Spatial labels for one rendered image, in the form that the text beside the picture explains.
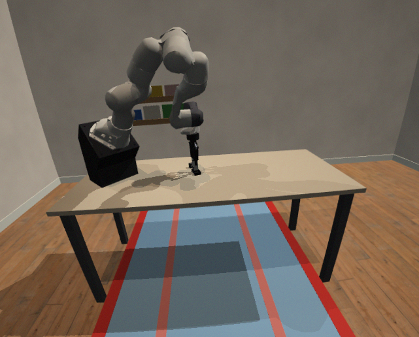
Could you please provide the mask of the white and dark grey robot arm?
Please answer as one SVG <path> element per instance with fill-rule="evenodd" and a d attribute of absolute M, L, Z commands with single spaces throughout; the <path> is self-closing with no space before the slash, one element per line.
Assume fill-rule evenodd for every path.
<path fill-rule="evenodd" d="M 186 102 L 184 109 L 180 109 L 184 101 L 205 91 L 209 77 L 208 58 L 202 52 L 192 52 L 186 31 L 173 27 L 160 36 L 160 40 L 145 38 L 138 45 L 126 71 L 129 80 L 105 94 L 106 104 L 113 110 L 112 116 L 95 123 L 90 129 L 90 138 L 111 150 L 128 146 L 135 119 L 132 107 L 151 96 L 150 83 L 162 61 L 168 71 L 184 74 L 175 90 L 169 116 L 171 126 L 183 128 L 181 135 L 200 132 L 199 126 L 204 120 L 197 103 Z"/>

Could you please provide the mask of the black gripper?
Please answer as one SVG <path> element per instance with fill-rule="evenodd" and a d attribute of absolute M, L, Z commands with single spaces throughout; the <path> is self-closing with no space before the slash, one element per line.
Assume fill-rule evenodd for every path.
<path fill-rule="evenodd" d="M 190 156 L 192 157 L 192 166 L 194 170 L 198 170 L 198 161 L 199 160 L 199 154 L 198 149 L 199 146 L 197 146 L 197 140 L 199 139 L 199 133 L 193 134 L 193 135 L 186 135 L 187 140 L 190 140 Z"/>

